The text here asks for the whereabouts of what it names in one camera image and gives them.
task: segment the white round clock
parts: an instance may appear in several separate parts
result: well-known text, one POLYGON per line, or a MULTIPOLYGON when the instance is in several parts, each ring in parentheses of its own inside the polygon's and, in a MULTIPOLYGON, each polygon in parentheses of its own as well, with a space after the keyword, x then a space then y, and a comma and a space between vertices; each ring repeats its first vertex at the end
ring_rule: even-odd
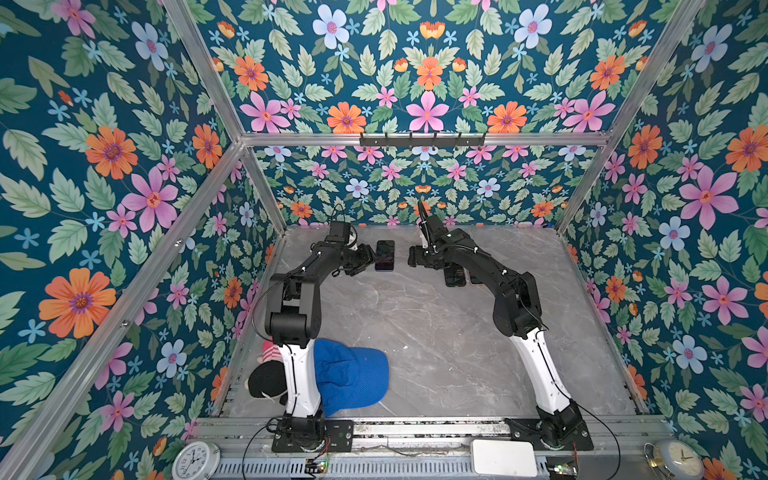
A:
POLYGON ((212 443, 192 442, 179 452, 171 470, 174 480, 208 480, 221 460, 221 450, 212 443))
POLYGON ((658 468, 664 478, 700 480, 704 475, 704 463, 701 457, 688 444, 669 439, 645 445, 645 458, 648 460, 648 465, 651 468, 658 468))

